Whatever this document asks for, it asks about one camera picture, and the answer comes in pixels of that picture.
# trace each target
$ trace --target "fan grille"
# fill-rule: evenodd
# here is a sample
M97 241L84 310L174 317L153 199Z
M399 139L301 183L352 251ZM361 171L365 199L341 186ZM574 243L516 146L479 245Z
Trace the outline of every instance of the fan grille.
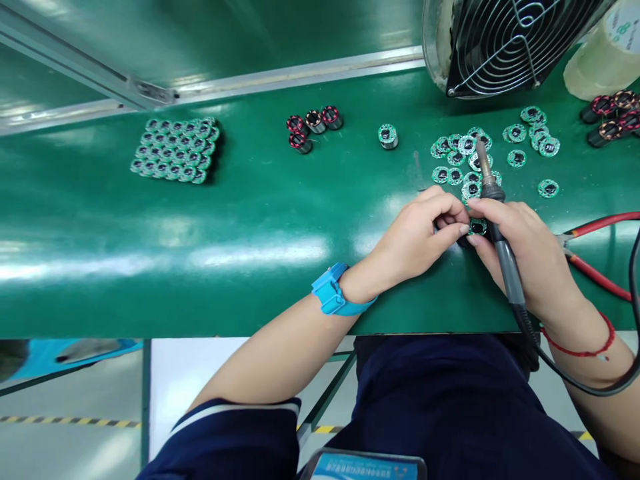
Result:
M464 0L451 28L451 97L536 88L613 0Z

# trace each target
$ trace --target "cooling fan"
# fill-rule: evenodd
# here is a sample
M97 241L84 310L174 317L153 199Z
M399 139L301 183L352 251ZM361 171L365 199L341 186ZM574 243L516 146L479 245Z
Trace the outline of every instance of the cooling fan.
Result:
M427 68L450 97L537 88L613 2L425 0Z

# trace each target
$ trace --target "yellow and black tape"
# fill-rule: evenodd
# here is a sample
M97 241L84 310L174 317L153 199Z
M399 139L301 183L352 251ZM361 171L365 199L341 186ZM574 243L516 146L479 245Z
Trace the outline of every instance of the yellow and black tape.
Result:
M127 420L108 420L108 419L92 419L82 417L0 417L0 423L59 423L61 425L96 425L97 427L116 427L116 428L140 428L142 422ZM317 425L314 433L333 434L338 433L344 427L335 425ZM593 440L588 431L578 430L572 431L571 434L578 440Z
M314 433L338 433L344 427L334 427L332 425L318 425L313 430ZM593 437L588 431L578 430L572 431L571 434L578 440L593 440Z
M141 422L92 419L82 417L0 417L0 423L59 423L61 425L96 425L97 427L140 428Z

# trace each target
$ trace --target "hand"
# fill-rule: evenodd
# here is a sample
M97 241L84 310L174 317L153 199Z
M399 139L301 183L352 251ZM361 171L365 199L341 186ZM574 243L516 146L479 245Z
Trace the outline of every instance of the hand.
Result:
M469 199L472 217L486 218L498 225L509 240L520 270L527 309L546 326L576 317L590 305L576 285L564 252L554 234L526 203L500 203L491 199ZM500 263L491 242L479 235L469 236L493 281L505 291Z
M433 223L441 228L433 232ZM340 280L347 300L364 303L422 275L469 231L464 204L438 185L406 204L367 258Z

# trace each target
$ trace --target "shirt sleeve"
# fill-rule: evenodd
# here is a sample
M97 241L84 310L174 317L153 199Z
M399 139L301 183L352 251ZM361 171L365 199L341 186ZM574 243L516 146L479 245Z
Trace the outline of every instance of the shirt sleeve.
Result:
M137 480L292 479L300 400L239 405L210 400L182 417Z

